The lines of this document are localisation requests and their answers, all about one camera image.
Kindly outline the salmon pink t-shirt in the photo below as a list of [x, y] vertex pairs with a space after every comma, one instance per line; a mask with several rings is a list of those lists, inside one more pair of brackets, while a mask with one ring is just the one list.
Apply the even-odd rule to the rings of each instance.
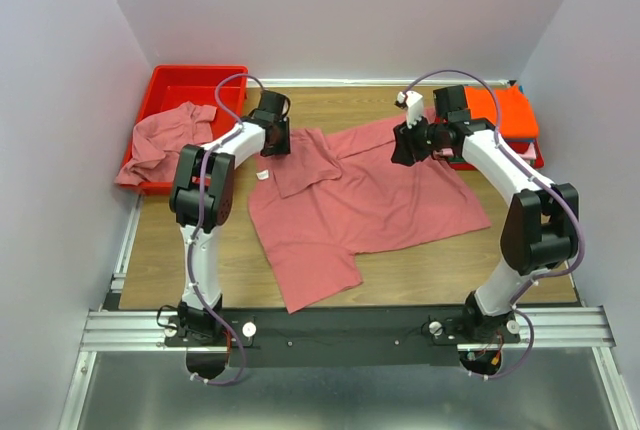
[[479, 200], [445, 162], [394, 164], [403, 116], [325, 134], [294, 129], [291, 152], [256, 157], [249, 215], [288, 312], [361, 284], [358, 254], [483, 230]]

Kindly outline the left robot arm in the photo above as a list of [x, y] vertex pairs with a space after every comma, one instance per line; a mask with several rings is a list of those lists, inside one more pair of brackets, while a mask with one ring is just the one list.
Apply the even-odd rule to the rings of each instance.
[[235, 170], [255, 155], [290, 153], [290, 107], [287, 96], [263, 90], [257, 107], [237, 117], [228, 132], [180, 151], [169, 197], [184, 245], [185, 286], [177, 321], [169, 326], [179, 338], [214, 343], [226, 330], [218, 253], [220, 231], [233, 206]]

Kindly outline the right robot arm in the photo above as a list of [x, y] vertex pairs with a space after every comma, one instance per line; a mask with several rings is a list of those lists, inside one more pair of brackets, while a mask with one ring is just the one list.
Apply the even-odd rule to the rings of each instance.
[[423, 97], [412, 88], [398, 93], [405, 112], [395, 126], [391, 160], [412, 166], [429, 157], [453, 155], [473, 165], [508, 206], [500, 236], [501, 259], [489, 279], [467, 297], [457, 329], [470, 342], [489, 340], [513, 320], [518, 300], [538, 280], [565, 275], [561, 264], [581, 262], [584, 236], [579, 195], [533, 169], [503, 139], [497, 122], [472, 118], [463, 87], [435, 91], [436, 120], [429, 122]]

